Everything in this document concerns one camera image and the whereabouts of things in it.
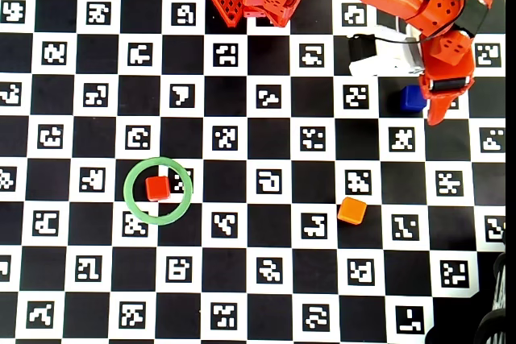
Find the checkerboard mat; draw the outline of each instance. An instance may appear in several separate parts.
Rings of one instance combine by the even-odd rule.
[[[350,36],[406,28],[359,0],[284,29],[210,0],[0,0],[0,343],[466,342],[504,249],[505,20],[495,0],[476,84],[429,127],[399,110],[415,77],[350,74]],[[122,194],[158,155],[193,180],[162,227]],[[182,192],[162,167],[135,185],[151,215]]]

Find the white square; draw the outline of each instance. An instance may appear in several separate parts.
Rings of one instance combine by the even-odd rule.
[[[124,303],[127,311],[123,312]],[[141,328],[131,328],[132,324],[141,324]],[[110,293],[110,339],[154,339],[156,327],[156,293],[155,292],[111,292]]]
[[[321,326],[327,326],[329,314],[329,332],[310,331],[310,321],[303,317],[303,305],[325,305],[329,313],[314,311],[321,317],[319,322]],[[338,342],[340,340],[340,307],[339,295],[337,294],[293,294],[292,295],[292,322],[293,322],[293,340],[295,342]],[[317,320],[313,320],[312,324],[318,326]]]
[[[1,191],[0,201],[25,201],[25,188],[27,185],[27,159],[24,157],[0,157],[0,169],[8,167],[10,170],[16,168],[16,178],[10,172],[2,171],[2,177],[15,183],[15,190]]]
[[[120,34],[119,74],[160,76],[163,60],[162,47],[161,34]]]
[[[202,246],[248,246],[248,206],[245,203],[202,204]]]
[[[224,304],[236,304],[236,329],[211,329],[211,314],[212,306],[216,307],[217,304],[226,306]],[[223,313],[226,312],[227,308],[217,310],[217,316],[213,316],[217,319],[218,324],[230,325],[228,321],[231,318],[223,317]],[[246,340],[248,338],[248,296],[246,293],[201,293],[201,339],[202,340]]]
[[[248,158],[247,118],[204,117],[203,122],[203,159],[246,160]]]
[[[446,271],[442,273],[441,261],[464,261],[467,265],[460,264],[460,269],[464,269],[463,271],[459,270],[459,272],[456,272],[453,267],[449,267],[449,269],[445,269]],[[466,276],[468,277],[467,288],[449,288],[442,285],[442,281],[445,281],[445,284],[450,286],[455,284],[456,281],[463,281],[464,273],[467,273]],[[433,297],[470,298],[476,295],[480,290],[476,251],[430,251],[430,276]]]
[[[247,74],[247,35],[204,35],[205,76],[245,77]]]
[[[75,76],[74,116],[116,117],[118,109],[119,76],[116,74],[77,74]]]
[[[292,293],[292,249],[271,247],[249,247],[246,250],[246,256],[248,293]],[[277,267],[277,265],[273,261],[267,259],[280,259],[282,270],[279,270],[279,267]]]
[[[119,34],[121,3],[122,0],[77,0],[77,33]]]
[[[47,305],[48,310],[53,310],[53,318],[45,314],[45,311],[40,310],[45,314],[37,316],[37,312],[34,309],[32,312],[36,312],[33,317],[43,318],[52,325],[52,328],[43,329],[30,329],[27,328],[27,307],[28,303],[32,301],[50,301]],[[16,338],[59,338],[63,337],[63,319],[65,315],[65,292],[19,292],[18,293],[18,308],[16,313]]]
[[[304,60],[301,45],[305,45]],[[300,62],[312,64],[301,67]],[[290,75],[292,77],[333,77],[333,35],[291,35]]]
[[[0,0],[0,5],[2,32],[34,32],[35,0]]]
[[[193,169],[193,193],[192,193],[192,203],[202,203],[202,191],[203,191],[203,185],[202,185],[202,178],[204,177],[204,163],[202,159],[174,159],[177,161],[180,165],[182,165],[184,168]],[[158,167],[159,175],[160,176],[167,176],[167,170],[170,169],[165,165],[161,165]],[[171,173],[174,174],[174,177],[176,177],[176,184],[175,181],[170,182],[170,197],[169,199],[165,199],[163,201],[160,201],[160,203],[180,203],[183,199],[183,192],[182,187],[179,184],[180,177],[178,174],[173,172],[170,169]]]
[[[336,118],[380,117],[378,77],[333,77],[333,94]]]
[[[32,75],[0,73],[0,83],[3,84],[0,86],[0,116],[28,116],[31,113]]]
[[[156,249],[157,292],[200,293],[202,286],[201,273],[202,247],[181,246],[158,247]]]
[[[66,292],[109,292],[112,260],[113,247],[111,246],[68,246],[64,290]]]
[[[289,76],[248,76],[247,80],[248,117],[290,118]]]
[[[158,216],[157,202],[137,202],[136,205],[152,217]],[[114,247],[156,247],[158,245],[158,227],[140,221],[127,208],[123,201],[113,203],[113,235]]]
[[[70,159],[73,145],[73,116],[29,117],[27,157]]]
[[[69,214],[67,201],[26,201],[22,245],[67,246]]]
[[[343,4],[349,4],[347,11],[343,12]],[[377,26],[377,9],[365,5],[365,13],[362,12],[363,3],[360,0],[331,0],[333,16],[333,34],[351,38],[354,34],[374,34]],[[344,18],[350,22],[358,23],[343,26]]]
[[[384,296],[384,251],[338,249],[339,295]]]
[[[292,214],[290,223],[292,248],[338,248],[337,207],[335,205],[293,203],[290,211]],[[302,219],[308,217],[310,217],[310,223],[305,224]]]
[[[206,0],[163,0],[161,32],[163,35],[204,35],[205,11]]]
[[[77,34],[35,32],[32,35],[33,74],[75,74]]]
[[[382,118],[380,131],[381,161],[425,161],[425,122],[422,118]],[[396,140],[391,143],[390,131]]]
[[[203,117],[204,76],[161,76],[160,116]]]
[[[351,187],[346,191],[346,171],[351,176],[353,171],[359,171],[364,179],[370,180],[371,186],[364,191],[361,187]],[[345,197],[364,201],[368,205],[381,205],[381,164],[377,160],[337,160],[335,161],[335,197],[341,204]]]
[[[335,120],[333,118],[291,118],[290,159],[335,160]]]
[[[248,203],[292,203],[290,160],[248,160],[246,170]]]
[[[501,145],[496,143],[495,138],[491,138],[491,142],[489,139],[481,139],[481,128],[493,128],[489,132],[493,136],[500,135],[500,131],[502,131],[502,135],[506,137],[506,120],[504,118],[470,118],[469,140],[472,162],[505,163],[505,152],[488,151],[496,150],[497,147],[501,151]]]
[[[17,292],[19,290],[22,269],[22,247],[2,246],[0,252],[0,292]]]
[[[118,116],[116,158],[143,160],[159,155],[160,123],[159,117]]]
[[[70,201],[114,201],[115,159],[72,158],[70,162]]]
[[[436,172],[462,172],[462,189],[463,196],[438,196],[436,187]],[[427,175],[427,204],[428,205],[474,205],[473,195],[473,173],[472,165],[469,161],[427,161],[425,163],[425,172]],[[454,180],[450,180],[451,184],[456,184]]]
[[[425,205],[381,205],[381,230],[384,250],[430,250],[428,207]]]
[[[397,332],[396,307],[423,307],[424,330],[421,334],[399,334]],[[432,297],[387,296],[385,298],[385,322],[387,325],[387,342],[399,344],[424,344],[428,331],[434,326],[434,303]]]
[[[476,250],[499,253],[505,251],[506,245],[502,239],[505,229],[505,206],[476,205],[474,211]]]

